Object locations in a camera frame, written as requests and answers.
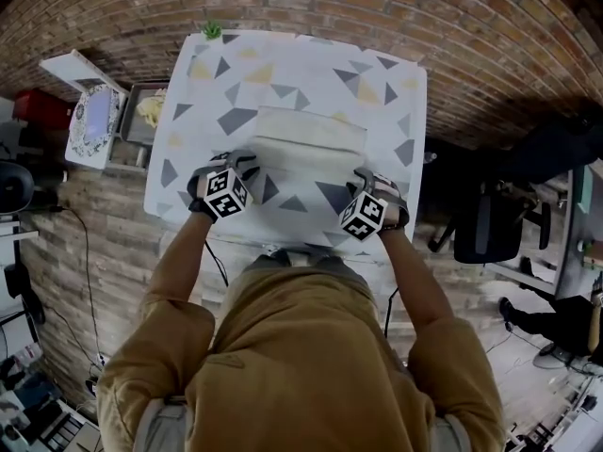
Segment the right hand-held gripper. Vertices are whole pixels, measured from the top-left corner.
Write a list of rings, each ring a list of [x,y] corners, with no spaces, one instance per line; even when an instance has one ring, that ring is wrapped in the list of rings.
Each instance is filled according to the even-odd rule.
[[[372,170],[359,167],[353,172],[363,180],[363,185],[346,182],[351,201],[339,214],[339,225],[345,233],[364,242],[382,228],[386,202],[366,191],[375,189],[376,180]]]

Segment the triangle patterned tablecloth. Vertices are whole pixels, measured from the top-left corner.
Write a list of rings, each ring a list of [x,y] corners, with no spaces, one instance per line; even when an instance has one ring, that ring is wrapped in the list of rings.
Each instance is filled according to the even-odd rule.
[[[187,219],[187,182],[215,155],[249,150],[259,109],[318,114],[367,130],[366,167],[393,180],[410,210],[418,205],[426,136],[427,75],[414,62],[343,42],[268,31],[188,36],[174,67],[155,133],[144,210],[170,223]],[[353,171],[270,169],[247,183],[253,203],[215,232],[245,244],[318,247],[382,262],[372,236],[339,226]]]

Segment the black office chair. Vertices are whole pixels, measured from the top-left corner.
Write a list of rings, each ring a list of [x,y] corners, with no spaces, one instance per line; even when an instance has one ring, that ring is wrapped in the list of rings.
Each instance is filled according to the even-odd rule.
[[[550,204],[541,201],[531,185],[483,181],[469,188],[442,236],[431,239],[428,249],[437,253],[453,238],[454,259],[460,263],[508,261],[519,252],[526,221],[540,228],[539,249],[547,248],[551,216]]]

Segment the black fabric bundle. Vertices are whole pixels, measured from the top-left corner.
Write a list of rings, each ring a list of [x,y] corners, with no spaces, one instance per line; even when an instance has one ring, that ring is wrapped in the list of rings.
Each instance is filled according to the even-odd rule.
[[[531,130],[502,155],[496,174],[506,181],[542,184],[603,160],[603,113],[557,117]]]

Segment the person's mustard shirt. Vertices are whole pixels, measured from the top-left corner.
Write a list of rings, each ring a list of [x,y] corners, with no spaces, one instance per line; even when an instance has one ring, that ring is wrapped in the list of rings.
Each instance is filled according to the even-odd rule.
[[[465,320],[432,323],[401,363],[368,289],[308,267],[257,269],[216,322],[147,295],[98,383],[106,452],[134,452],[154,400],[184,409],[185,452],[501,452],[502,405]]]

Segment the white cloth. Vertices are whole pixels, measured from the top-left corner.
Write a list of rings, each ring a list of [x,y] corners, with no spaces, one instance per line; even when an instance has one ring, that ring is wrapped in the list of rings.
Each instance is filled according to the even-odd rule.
[[[248,147],[273,170],[348,173],[365,164],[367,130],[318,114],[262,106]]]

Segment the white box lid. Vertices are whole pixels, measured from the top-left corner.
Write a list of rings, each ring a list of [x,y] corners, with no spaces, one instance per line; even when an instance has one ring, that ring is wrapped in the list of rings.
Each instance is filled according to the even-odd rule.
[[[82,93],[88,91],[88,88],[82,84],[82,81],[98,80],[124,96],[129,95],[128,90],[119,85],[75,49],[68,54],[41,60],[39,66]]]

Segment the person's left shoe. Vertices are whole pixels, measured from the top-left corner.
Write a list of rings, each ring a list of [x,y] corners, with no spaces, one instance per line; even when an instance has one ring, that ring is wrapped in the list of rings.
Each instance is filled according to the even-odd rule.
[[[259,256],[258,261],[267,267],[292,267],[288,251],[283,248],[269,250]]]

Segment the grey desk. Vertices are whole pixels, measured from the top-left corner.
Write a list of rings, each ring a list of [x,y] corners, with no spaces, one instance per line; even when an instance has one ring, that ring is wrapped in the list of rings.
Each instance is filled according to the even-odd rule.
[[[584,166],[569,172],[562,256],[555,279],[555,298],[589,295],[601,265],[585,258],[596,243],[603,245],[603,177],[598,167]]]

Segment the person's shoe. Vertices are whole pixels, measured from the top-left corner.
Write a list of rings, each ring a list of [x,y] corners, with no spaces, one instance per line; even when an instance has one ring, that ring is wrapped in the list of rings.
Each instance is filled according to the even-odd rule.
[[[288,251],[283,248],[269,250],[259,256],[258,261],[267,267],[292,267]]]
[[[352,269],[348,267],[344,261],[337,255],[333,254],[315,254],[308,258],[308,265],[321,270],[333,273],[348,273]]]

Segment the person's right hand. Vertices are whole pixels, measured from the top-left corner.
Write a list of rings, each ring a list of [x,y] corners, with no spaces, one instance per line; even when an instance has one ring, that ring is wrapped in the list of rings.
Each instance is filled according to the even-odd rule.
[[[403,229],[410,216],[397,184],[379,173],[374,174],[374,182],[373,196],[386,202],[382,232]]]

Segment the red box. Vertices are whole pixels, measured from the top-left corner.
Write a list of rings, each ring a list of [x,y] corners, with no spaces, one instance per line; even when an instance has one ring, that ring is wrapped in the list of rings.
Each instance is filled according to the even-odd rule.
[[[70,126],[74,105],[40,89],[22,90],[14,99],[12,118],[52,130]]]

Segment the patterned white box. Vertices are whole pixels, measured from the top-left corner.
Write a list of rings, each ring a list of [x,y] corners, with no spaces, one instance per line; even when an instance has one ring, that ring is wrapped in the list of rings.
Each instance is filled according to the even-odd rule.
[[[124,97],[108,85],[96,85],[80,95],[65,149],[65,160],[103,170],[112,149]]]

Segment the person's left hand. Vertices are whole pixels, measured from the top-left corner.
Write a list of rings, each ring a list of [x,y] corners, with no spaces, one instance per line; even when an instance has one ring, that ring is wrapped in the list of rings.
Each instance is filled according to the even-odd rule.
[[[206,166],[198,168],[193,171],[188,183],[187,193],[191,198],[191,203],[188,206],[188,210],[191,213],[198,213],[206,215],[211,219],[213,223],[218,220],[218,216],[214,211],[207,205],[204,200],[206,182],[208,175],[212,172],[219,172],[218,166]]]

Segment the grey tray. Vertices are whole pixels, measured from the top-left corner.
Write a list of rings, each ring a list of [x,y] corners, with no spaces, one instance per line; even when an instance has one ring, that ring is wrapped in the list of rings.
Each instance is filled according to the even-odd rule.
[[[120,136],[124,141],[148,147],[153,145],[156,128],[145,123],[138,115],[136,106],[144,97],[153,95],[157,89],[168,89],[168,85],[168,81],[141,82],[133,85],[120,124]]]

